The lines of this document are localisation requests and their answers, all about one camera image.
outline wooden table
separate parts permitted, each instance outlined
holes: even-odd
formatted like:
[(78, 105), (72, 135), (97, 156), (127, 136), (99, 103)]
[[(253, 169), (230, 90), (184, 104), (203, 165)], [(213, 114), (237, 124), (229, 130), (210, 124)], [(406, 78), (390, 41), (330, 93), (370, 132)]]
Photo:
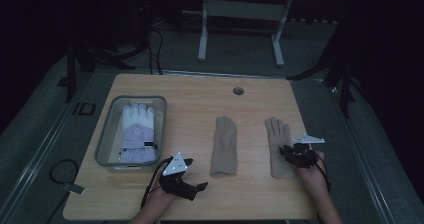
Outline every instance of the wooden table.
[[(233, 88), (244, 89), (235, 95)], [(311, 219), (316, 209), (300, 180), (275, 179), (264, 121), (289, 122), (292, 137), (305, 127), (286, 80), (211, 76), (117, 75), (78, 173), (63, 215), (69, 220), (128, 220), (140, 208), (152, 173), (110, 171), (98, 165), (94, 153), (110, 103), (120, 95), (161, 95), (167, 100), (162, 157), (181, 152), (194, 162), (183, 176), (197, 185), (209, 182), (194, 201), (179, 198), (161, 220)], [(234, 177), (209, 176), (215, 121), (227, 115), (237, 126), (238, 170)]]

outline tan glove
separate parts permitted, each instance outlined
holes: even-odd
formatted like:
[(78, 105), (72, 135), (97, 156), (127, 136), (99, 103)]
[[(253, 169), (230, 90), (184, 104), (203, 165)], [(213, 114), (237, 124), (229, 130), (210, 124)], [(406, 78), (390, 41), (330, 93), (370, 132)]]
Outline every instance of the tan glove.
[(210, 175), (213, 178), (237, 173), (237, 129), (227, 116), (216, 119), (216, 130), (211, 159)]
[(279, 147), (290, 144), (290, 125), (281, 119), (271, 117), (265, 120), (268, 132), (268, 143), (271, 157), (271, 175), (274, 178), (292, 178), (297, 176), (296, 171), (284, 156), (280, 154)]

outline dark background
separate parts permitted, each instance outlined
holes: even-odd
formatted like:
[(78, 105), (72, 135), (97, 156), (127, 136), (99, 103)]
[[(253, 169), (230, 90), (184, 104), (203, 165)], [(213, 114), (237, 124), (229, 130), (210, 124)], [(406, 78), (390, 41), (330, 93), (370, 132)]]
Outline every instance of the dark background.
[[(137, 42), (129, 31), (137, 9), (154, 7), (176, 24), (181, 10), (201, 10), (202, 0), (1, 0), (0, 130), (20, 110), (50, 67), (61, 59), (75, 32), (102, 47)], [(424, 198), (420, 178), (424, 147), (424, 0), (293, 0), (293, 19), (339, 22), (327, 56), (353, 57), (354, 76), (393, 148)], [(137, 22), (146, 19), (139, 16)]]

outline transparent plastic container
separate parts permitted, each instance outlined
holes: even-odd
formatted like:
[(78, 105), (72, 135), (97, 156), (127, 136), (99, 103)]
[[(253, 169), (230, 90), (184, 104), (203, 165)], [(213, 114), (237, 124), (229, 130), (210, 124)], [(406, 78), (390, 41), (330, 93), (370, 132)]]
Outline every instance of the transparent plastic container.
[[(154, 147), (156, 158), (150, 162), (144, 163), (123, 163), (120, 160), (121, 144), (123, 138), (122, 132), (122, 109), (125, 105), (131, 103), (144, 103), (147, 107), (154, 109)], [(105, 124), (100, 135), (99, 143), (95, 152), (96, 162), (114, 170), (141, 170), (150, 172), (157, 166), (160, 159), (163, 146), (163, 135), (165, 129), (167, 103), (161, 96), (118, 96), (109, 108)]]

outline gray carpet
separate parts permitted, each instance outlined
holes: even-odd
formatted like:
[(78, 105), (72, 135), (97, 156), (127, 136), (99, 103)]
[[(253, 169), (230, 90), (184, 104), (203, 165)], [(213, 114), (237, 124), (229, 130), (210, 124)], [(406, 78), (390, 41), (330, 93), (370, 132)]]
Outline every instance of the gray carpet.
[[(201, 72), (283, 78), (298, 74), (314, 66), (335, 25), (291, 22), (286, 24), (282, 50), (286, 66), (275, 66), (271, 42), (267, 31), (241, 32), (238, 29), (209, 32), (208, 54), (205, 62), (197, 61), (200, 34), (196, 24), (182, 31), (172, 30), (165, 22), (157, 25), (163, 35), (160, 64), (165, 74)], [(159, 47), (159, 35), (152, 33), (152, 48)], [(148, 72), (147, 55), (128, 61), (137, 66), (135, 73)], [(107, 64), (99, 65), (93, 75), (78, 72), (78, 94), (74, 102), (65, 104), (66, 90), (58, 87), (64, 76), (65, 62), (56, 64), (46, 75), (34, 95), (0, 137), (1, 201), (13, 192), (21, 172), (45, 137), (55, 120), (63, 115), (66, 121), (59, 125), (46, 159), (39, 172), (23, 193), (22, 202), (9, 223), (103, 223), (69, 222), (62, 217), (65, 192), (52, 182), (49, 171), (63, 159), (82, 161), (113, 78), (123, 72)], [(423, 223), (424, 208), (417, 198), (384, 131), (366, 100), (353, 90), (356, 100), (349, 104), (350, 119), (346, 120), (338, 106), (337, 95), (319, 81), (326, 71), (311, 76), (309, 80), (293, 82), (293, 90), (308, 134), (321, 136), (325, 144), (314, 148), (327, 154), (329, 177), (333, 184), (332, 196), (346, 223)], [(77, 103), (95, 104), (92, 116), (73, 113)], [(74, 171), (67, 164), (59, 166), (55, 176), (72, 178)], [(262, 223), (283, 223), (269, 221)]]

